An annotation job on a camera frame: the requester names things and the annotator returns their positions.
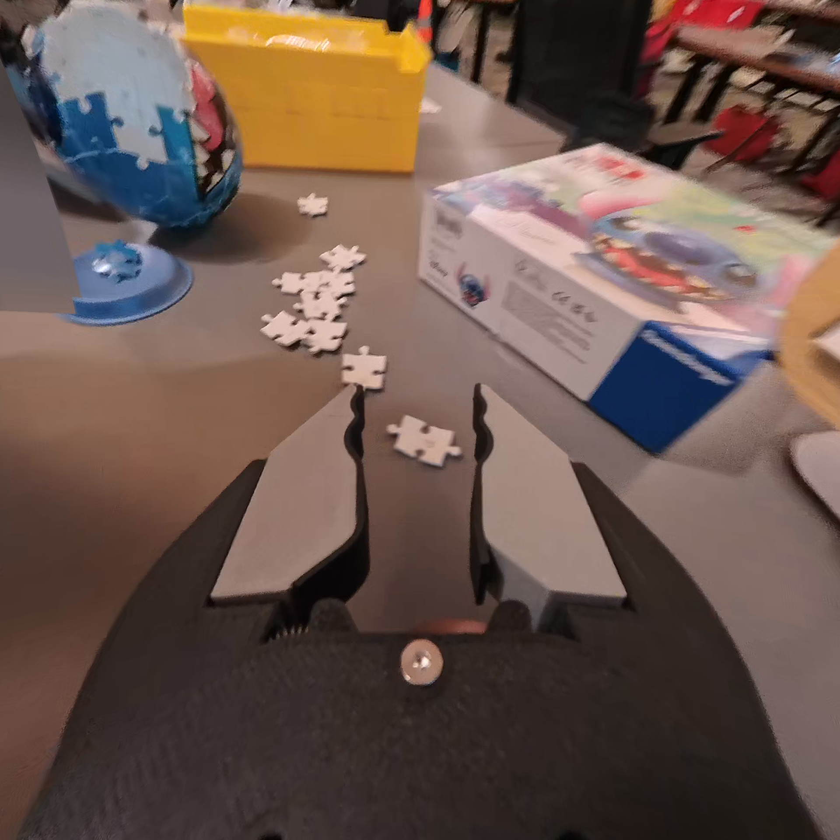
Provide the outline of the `blue puzzle piece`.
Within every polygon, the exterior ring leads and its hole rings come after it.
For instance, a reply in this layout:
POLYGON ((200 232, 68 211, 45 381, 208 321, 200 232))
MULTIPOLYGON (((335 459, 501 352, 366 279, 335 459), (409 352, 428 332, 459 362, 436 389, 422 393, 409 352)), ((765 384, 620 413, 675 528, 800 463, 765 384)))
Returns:
POLYGON ((121 239, 96 245, 90 257, 91 270, 119 284, 138 277, 143 267, 141 252, 121 239))

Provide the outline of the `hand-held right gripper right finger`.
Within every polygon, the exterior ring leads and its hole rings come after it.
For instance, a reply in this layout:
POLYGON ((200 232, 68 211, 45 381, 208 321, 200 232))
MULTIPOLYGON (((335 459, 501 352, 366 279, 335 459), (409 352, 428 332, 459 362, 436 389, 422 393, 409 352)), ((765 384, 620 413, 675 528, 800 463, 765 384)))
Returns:
POLYGON ((518 602, 536 631, 567 605, 624 606, 626 587, 570 457, 485 384, 474 388, 473 425, 475 603, 518 602))

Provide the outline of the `clear plastic bag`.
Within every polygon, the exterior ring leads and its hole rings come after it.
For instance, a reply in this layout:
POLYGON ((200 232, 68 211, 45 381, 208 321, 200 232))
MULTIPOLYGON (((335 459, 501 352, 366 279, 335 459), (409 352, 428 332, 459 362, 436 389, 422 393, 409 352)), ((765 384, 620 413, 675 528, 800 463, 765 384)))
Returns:
POLYGON ((322 31, 283 32, 271 35, 263 45, 267 49, 292 50, 297 52, 329 53, 333 51, 333 41, 328 33, 322 31))

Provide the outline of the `black office chair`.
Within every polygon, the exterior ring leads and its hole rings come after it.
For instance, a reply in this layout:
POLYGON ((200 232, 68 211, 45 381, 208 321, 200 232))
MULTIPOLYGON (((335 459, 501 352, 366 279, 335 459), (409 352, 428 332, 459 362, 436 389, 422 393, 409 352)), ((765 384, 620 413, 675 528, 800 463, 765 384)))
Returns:
POLYGON ((609 144, 671 170, 722 131, 658 122, 647 100, 662 49, 645 58, 652 2, 525 1, 511 41, 507 101, 564 131, 561 151, 609 144))

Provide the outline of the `blue puzzle ball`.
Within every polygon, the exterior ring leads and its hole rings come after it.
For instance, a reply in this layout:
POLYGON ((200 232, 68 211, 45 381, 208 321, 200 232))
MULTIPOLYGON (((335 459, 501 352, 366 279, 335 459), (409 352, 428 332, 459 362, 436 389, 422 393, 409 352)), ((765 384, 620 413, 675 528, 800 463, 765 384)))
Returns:
POLYGON ((235 199, 238 126, 215 78, 134 3, 64 2, 2 21, 2 60, 37 139, 98 203, 202 228, 235 199))

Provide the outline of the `cluster of white puzzle pieces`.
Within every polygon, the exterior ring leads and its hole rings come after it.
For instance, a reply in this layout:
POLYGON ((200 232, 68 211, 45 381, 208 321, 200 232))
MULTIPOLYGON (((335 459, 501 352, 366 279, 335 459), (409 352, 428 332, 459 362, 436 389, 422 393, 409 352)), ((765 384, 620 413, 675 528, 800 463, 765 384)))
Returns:
POLYGON ((344 309, 356 292, 354 270, 366 259, 357 245, 336 245, 321 253, 322 269, 274 278, 271 286, 291 298, 290 309, 263 315, 260 333, 280 347, 302 346, 313 355, 340 350, 349 330, 344 309))

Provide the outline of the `white plastic stand base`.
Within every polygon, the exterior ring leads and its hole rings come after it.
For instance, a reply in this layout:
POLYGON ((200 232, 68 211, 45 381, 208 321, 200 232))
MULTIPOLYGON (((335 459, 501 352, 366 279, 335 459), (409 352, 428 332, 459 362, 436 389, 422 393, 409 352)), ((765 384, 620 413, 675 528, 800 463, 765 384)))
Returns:
POLYGON ((791 442, 791 463, 803 486, 839 519, 839 432, 803 434, 791 442))

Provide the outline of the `red chair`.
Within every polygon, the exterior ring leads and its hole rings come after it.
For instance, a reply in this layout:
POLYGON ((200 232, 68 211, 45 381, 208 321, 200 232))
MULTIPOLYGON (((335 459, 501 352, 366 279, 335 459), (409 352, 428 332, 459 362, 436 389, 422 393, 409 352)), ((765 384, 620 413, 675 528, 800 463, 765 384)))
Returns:
POLYGON ((718 155, 708 173, 729 163, 750 164, 761 159, 784 127, 781 117, 768 110, 754 110, 741 104, 723 109, 711 127, 718 135, 706 142, 709 152, 718 155))

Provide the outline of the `colourful puzzle box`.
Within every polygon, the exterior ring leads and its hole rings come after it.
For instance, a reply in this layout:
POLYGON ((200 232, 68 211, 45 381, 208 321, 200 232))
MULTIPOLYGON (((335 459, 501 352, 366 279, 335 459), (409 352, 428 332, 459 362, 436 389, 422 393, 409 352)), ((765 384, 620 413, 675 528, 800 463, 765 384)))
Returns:
POLYGON ((599 143, 431 188, 418 275, 658 454, 770 359, 835 242, 599 143))

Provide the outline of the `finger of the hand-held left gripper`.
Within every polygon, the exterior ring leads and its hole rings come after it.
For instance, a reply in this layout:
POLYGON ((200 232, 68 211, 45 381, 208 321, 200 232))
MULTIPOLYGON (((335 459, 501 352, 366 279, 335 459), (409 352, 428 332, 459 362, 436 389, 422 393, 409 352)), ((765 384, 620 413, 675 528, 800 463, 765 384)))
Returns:
POLYGON ((1 69, 1 309, 69 313, 77 274, 55 199, 1 69))

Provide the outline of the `long brown table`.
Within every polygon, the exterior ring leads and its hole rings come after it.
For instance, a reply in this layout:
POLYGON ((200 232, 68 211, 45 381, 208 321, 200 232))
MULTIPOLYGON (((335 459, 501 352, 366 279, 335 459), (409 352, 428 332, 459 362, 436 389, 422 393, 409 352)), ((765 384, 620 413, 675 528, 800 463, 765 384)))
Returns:
POLYGON ((754 70, 781 89, 798 89, 838 99, 838 58, 811 45, 781 42, 761 34, 756 28, 730 30, 693 26, 679 28, 673 43, 724 67, 754 70))

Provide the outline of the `blue round ball stand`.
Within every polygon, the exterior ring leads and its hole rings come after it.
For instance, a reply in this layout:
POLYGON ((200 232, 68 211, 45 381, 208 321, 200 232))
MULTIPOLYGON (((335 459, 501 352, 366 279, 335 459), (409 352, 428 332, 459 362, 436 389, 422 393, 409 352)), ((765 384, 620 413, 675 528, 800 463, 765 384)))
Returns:
POLYGON ((193 271, 186 262, 162 248, 129 244, 143 257, 141 273, 132 280, 114 283, 93 272, 94 247, 74 259, 80 294, 73 299, 73 311, 62 315, 65 320, 82 326, 119 326, 153 317, 184 298, 193 284, 193 271))

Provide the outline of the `yellow plastic bin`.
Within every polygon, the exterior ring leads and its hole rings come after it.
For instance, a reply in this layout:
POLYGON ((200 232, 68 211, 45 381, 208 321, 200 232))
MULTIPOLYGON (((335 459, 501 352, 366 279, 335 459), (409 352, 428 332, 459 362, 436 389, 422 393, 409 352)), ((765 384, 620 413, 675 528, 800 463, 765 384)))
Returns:
POLYGON ((184 2, 183 41, 231 108, 247 167, 414 172, 432 59, 414 24, 315 11, 184 2), (283 32, 324 32, 325 53, 267 49, 283 32))

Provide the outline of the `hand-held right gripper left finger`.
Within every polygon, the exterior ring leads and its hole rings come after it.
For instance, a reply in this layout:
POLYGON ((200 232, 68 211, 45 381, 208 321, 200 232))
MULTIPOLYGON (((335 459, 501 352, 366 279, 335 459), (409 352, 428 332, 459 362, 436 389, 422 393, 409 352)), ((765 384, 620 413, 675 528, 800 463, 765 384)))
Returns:
POLYGON ((348 385, 269 454, 209 595, 307 621, 366 579, 364 394, 348 385))

